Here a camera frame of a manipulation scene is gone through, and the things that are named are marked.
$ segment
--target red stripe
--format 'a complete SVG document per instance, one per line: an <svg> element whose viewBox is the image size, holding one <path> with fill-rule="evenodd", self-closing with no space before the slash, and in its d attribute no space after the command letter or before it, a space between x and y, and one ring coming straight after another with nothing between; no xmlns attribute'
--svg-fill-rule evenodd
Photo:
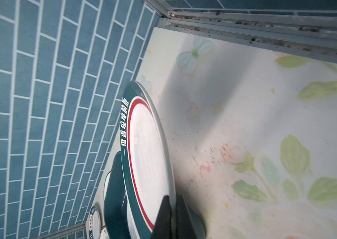
<svg viewBox="0 0 337 239"><path fill-rule="evenodd" d="M148 111L151 113L150 108L147 106L147 103L144 100L140 99L140 98L134 100L132 102L131 106L130 106L130 112L129 112L129 115L128 115L128 122L127 122L127 135L128 135L127 137L128 137L128 143L129 143L128 144L128 151L129 151L129 160L130 160L130 170L131 170L131 177L133 178L133 184L134 184L134 188L135 188L135 193L137 195L138 203L139 203L139 206L140 206L140 208L142 210L143 217L146 219L148 226L151 229L154 229L154 225L152 224L152 222L150 221L150 219L147 217L147 214L146 214L146 212L145 212L145 210L143 208L143 205L142 205L142 203L140 201L137 185L135 184L135 179L134 179L133 165L131 163L131 154L130 154L130 120L131 120L131 114L132 114L132 112L134 110L134 107L137 104L143 104L148 109Z"/></svg>

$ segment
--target metal frame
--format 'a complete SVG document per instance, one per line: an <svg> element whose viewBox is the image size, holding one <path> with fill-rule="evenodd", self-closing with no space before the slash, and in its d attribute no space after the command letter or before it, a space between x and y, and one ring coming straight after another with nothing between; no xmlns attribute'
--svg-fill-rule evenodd
<svg viewBox="0 0 337 239"><path fill-rule="evenodd" d="M337 17L175 12L164 0L158 27L337 63Z"/></svg>

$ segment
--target white flower print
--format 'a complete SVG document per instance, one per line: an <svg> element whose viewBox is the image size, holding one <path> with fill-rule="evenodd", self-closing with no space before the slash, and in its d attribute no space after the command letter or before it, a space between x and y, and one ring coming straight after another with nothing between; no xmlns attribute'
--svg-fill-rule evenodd
<svg viewBox="0 0 337 239"><path fill-rule="evenodd" d="M176 58L176 63L178 63L178 65L180 66L186 65L187 74L191 74L194 71L198 55L206 54L214 45L212 41L210 40L204 41L204 39L206 38L201 36L195 36L192 50L182 52Z"/></svg>

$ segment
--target blue tile wall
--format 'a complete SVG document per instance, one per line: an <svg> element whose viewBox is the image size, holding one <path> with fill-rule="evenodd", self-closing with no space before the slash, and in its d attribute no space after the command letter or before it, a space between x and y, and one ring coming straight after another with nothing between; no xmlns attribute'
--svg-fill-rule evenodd
<svg viewBox="0 0 337 239"><path fill-rule="evenodd" d="M0 239L87 219L158 17L141 0L0 0Z"/></svg>
<svg viewBox="0 0 337 239"><path fill-rule="evenodd" d="M174 11L337 17L337 0L165 0Z"/></svg>

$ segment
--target green leaf print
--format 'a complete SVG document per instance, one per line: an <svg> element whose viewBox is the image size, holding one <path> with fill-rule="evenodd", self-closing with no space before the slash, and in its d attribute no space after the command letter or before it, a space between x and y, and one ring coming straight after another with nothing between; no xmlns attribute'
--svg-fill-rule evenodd
<svg viewBox="0 0 337 239"><path fill-rule="evenodd" d="M337 198L337 179L321 177L312 185L308 193L311 202L326 202Z"/></svg>
<svg viewBox="0 0 337 239"><path fill-rule="evenodd" d="M289 179L286 179L283 182L283 191L290 201L295 201L298 199L297 188L295 184L292 183Z"/></svg>
<svg viewBox="0 0 337 239"><path fill-rule="evenodd" d="M300 57L298 55L286 55L284 57L279 57L275 60L277 64L286 68L299 67L309 61L310 61L309 58Z"/></svg>
<svg viewBox="0 0 337 239"><path fill-rule="evenodd" d="M297 95L300 99L317 99L337 94L337 81L313 81Z"/></svg>
<svg viewBox="0 0 337 239"><path fill-rule="evenodd" d="M230 226L230 239L246 239L247 237L238 229Z"/></svg>
<svg viewBox="0 0 337 239"><path fill-rule="evenodd" d="M310 164L310 153L293 135L281 142L281 164L294 177L300 178Z"/></svg>
<svg viewBox="0 0 337 239"><path fill-rule="evenodd" d="M255 185L247 184L244 180L236 181L231 187L241 198L256 202L265 202L267 200L267 195L263 191Z"/></svg>
<svg viewBox="0 0 337 239"><path fill-rule="evenodd" d="M266 180L272 186L276 187L279 181L279 171L275 164L273 164L269 158L263 158L261 160L261 170L263 171Z"/></svg>

